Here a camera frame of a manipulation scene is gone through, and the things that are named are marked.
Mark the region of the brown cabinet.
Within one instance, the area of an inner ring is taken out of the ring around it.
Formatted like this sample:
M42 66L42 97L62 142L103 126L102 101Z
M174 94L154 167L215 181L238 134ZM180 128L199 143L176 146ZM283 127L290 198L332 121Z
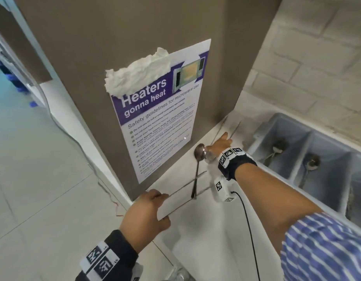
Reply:
M14 0L131 200L230 113L282 0ZM211 39L191 142L139 183L105 70Z

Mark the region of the person's right hand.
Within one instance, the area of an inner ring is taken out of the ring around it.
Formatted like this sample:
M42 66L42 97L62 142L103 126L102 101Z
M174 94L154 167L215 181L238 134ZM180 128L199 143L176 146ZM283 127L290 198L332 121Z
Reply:
M226 149L228 148L214 148L213 144L206 146L206 160L213 161Z

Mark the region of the person's left hand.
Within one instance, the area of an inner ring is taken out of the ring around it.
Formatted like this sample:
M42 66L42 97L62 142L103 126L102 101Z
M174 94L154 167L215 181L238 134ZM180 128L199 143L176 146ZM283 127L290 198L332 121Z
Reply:
M156 236L171 226L168 216L159 220L157 212L164 202L150 201L145 191L127 210L119 230L139 254Z

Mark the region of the white crumpled tissue paper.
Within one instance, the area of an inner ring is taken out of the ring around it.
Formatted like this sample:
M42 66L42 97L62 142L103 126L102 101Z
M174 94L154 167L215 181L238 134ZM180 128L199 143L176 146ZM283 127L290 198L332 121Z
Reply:
M134 61L117 71L106 70L105 89L118 98L132 95L161 76L170 72L170 56L167 50L158 47L153 55Z

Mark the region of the person's right forearm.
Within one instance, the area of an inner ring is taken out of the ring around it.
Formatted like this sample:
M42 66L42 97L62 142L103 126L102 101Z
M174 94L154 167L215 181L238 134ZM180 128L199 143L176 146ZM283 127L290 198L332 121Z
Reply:
M293 224L308 215L323 212L310 199L256 165L239 166L235 179L278 254Z

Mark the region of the dark wrist band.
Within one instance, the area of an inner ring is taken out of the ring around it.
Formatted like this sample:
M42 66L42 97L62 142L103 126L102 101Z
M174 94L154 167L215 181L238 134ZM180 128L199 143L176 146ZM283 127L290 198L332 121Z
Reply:
M114 230L80 261L75 281L140 281L138 253L120 230Z
M225 149L217 159L218 169L227 181L230 181L231 179L236 180L235 171L239 166L243 164L252 164L257 166L257 163L253 160L253 158L239 147Z

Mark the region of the dark right wrist band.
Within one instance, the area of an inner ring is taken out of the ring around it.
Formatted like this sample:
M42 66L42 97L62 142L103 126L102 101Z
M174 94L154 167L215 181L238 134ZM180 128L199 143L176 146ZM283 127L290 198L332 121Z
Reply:
M236 180L235 171L239 166L243 164L252 164L257 166L257 163L253 160L253 158L239 147L225 149L217 159L218 169L227 181L230 181L231 179Z

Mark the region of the purple and white poster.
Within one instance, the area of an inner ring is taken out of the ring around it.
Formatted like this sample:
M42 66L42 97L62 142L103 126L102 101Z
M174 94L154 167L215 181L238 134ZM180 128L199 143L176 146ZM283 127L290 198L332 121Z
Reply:
M210 45L207 39L168 54L150 82L110 94L139 184L191 140Z

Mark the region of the grey cutlery tray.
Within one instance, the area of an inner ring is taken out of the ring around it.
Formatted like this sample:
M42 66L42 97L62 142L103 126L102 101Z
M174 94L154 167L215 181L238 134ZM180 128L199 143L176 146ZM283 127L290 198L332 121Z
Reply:
M361 228L361 152L283 113L253 138L256 162Z

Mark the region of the blue striped shirt sleeve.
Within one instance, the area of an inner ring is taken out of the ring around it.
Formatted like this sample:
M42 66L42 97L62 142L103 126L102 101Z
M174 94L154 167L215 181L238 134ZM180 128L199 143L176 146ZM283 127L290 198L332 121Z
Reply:
M280 260L284 281L361 281L361 235L314 213L285 233Z

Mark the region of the metal spoon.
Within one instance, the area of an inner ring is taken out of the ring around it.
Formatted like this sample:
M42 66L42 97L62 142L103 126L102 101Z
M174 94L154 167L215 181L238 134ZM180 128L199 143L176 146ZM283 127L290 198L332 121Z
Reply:
M202 160L206 157L206 147L204 144L200 143L194 150L194 157L197 160L196 176L199 174L199 165ZM196 199L197 196L197 180L193 182L193 188L191 193L191 199Z
M310 172L315 171L321 164L320 156L314 153L308 153L303 161L304 172L302 174L299 189L303 189Z
M272 160L287 149L288 143L285 138L277 139L271 148L271 153L265 158L263 165L269 167Z

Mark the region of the dark left wrist band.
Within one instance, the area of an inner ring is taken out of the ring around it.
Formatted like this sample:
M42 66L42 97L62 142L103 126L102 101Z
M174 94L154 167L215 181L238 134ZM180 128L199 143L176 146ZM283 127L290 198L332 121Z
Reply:
M140 281L138 253L120 230L114 230L80 261L75 281Z

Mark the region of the metal chopstick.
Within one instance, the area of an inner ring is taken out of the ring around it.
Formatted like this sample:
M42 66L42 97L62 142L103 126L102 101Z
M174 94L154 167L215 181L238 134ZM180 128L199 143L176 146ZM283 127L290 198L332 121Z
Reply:
M229 139L232 139L233 135L235 134L235 132L238 130L239 126L241 124L241 121L239 121L238 125L235 127L234 131L231 133Z
M225 124L226 120L228 119L229 115L226 115L225 118L223 119L222 123L219 125L219 129L215 134L215 137L213 138L213 140L211 141L211 144L213 144L217 138L217 135L219 134L219 132L221 131L223 125Z
M206 188L199 190L196 193L195 198L191 198L191 194L187 193L188 189L179 190L177 193L173 193L169 196L169 198L162 204L162 206L159 208L157 212L157 218L159 220L163 219L166 216L171 215L179 208L183 207L189 202L193 202L197 199L198 196L200 196L205 191L208 191L212 188L212 185L207 186Z
M208 172L208 170L203 171L202 173L198 174L195 178L191 179L189 182L187 182L186 184L184 184L183 186L181 186L178 190L176 190L175 192L173 192L172 194L169 195L169 198L171 196L173 196L174 194L176 194L177 192L179 192L180 190L182 190L183 188L185 188L187 185L191 184L192 182L196 181L197 179L201 178L204 174L206 174Z

